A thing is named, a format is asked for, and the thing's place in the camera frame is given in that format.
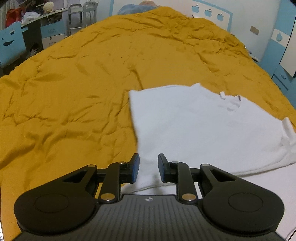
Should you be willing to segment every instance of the blue apple cutout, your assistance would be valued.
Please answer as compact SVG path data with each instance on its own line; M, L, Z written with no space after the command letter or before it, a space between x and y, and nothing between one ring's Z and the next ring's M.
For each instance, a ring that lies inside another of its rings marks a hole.
M205 15L206 15L207 17L211 17L211 16L212 16L212 11L211 11L211 9L209 9L209 10L205 10Z
M276 37L276 40L278 42L280 42L281 40L283 39L283 36L281 35L281 33L278 33L277 37Z
M219 21L223 21L224 20L224 16L223 16L223 14L221 13L221 14L218 14L217 15L217 19L219 20Z
M200 12L200 8L199 8L198 5L196 5L196 6L192 6L191 9L192 9L193 12L196 12L196 13Z

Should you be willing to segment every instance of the bed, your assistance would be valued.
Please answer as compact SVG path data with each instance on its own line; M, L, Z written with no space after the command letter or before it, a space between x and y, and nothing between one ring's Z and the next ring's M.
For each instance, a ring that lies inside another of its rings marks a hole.
M2 77L5 241L20 233L13 213L20 194L87 164L128 161L136 152L129 90L198 82L215 93L240 94L296 127L295 109L237 38L168 7L93 24Z

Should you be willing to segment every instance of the wall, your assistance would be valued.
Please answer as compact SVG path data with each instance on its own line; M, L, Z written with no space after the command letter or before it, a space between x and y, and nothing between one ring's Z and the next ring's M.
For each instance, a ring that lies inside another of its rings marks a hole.
M142 0L101 0L97 11L98 20L109 16L110 4L113 1L112 13L114 15L123 5L139 4ZM172 7L189 17L192 16L192 0L154 0L154 2L158 5ZM207 0L207 2L233 13L231 33L261 60L273 32L280 0ZM251 26L259 29L258 35L250 31Z

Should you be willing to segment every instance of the mustard comforter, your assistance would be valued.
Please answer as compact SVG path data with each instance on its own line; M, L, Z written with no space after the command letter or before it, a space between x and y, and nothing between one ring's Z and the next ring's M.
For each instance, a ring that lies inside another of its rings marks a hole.
M23 192L87 164L128 161L136 152L129 90L197 82L240 94L296 125L295 109L237 38L168 7L98 22L2 77L5 241L20 233L13 206Z

